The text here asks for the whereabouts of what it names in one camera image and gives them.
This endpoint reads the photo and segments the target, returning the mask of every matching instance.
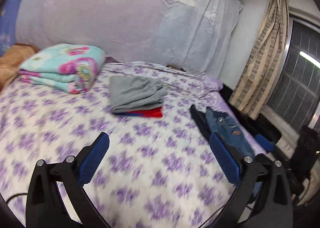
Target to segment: striped curtain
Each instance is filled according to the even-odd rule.
[[[269,0],[268,8],[230,104],[256,119],[266,102],[279,70],[287,40],[287,0]]]

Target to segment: gray folded garment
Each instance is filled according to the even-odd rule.
[[[111,76],[109,93],[112,112],[119,114],[160,107],[167,89],[158,78]]]

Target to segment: blue gripper pad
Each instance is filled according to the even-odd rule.
[[[238,186],[240,184],[240,167],[229,153],[219,137],[215,134],[210,136],[210,148],[217,159],[224,175],[231,184]]]
[[[267,152],[273,151],[275,149],[274,142],[269,141],[263,135],[257,134],[255,136],[256,141],[260,144]]]
[[[101,133],[99,140],[89,152],[79,167],[78,182],[80,185],[90,183],[94,173],[98,169],[100,162],[105,156],[110,145],[109,136],[106,133]]]

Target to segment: window screen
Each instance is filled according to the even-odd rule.
[[[320,68],[305,57],[320,62],[320,34],[293,21],[288,55],[268,106],[297,132],[309,124],[320,98]]]

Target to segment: silver bolt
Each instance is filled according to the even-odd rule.
[[[282,163],[281,163],[281,161],[275,161],[275,165],[276,165],[277,167],[281,167]]]
[[[38,160],[37,161],[37,166],[42,166],[44,164],[44,160]]]
[[[250,156],[245,156],[244,161],[247,163],[251,163],[253,161],[253,159]]]
[[[73,162],[75,160],[75,157],[74,156],[68,156],[67,158],[66,158],[66,162],[68,162],[68,163],[71,163],[71,162]]]

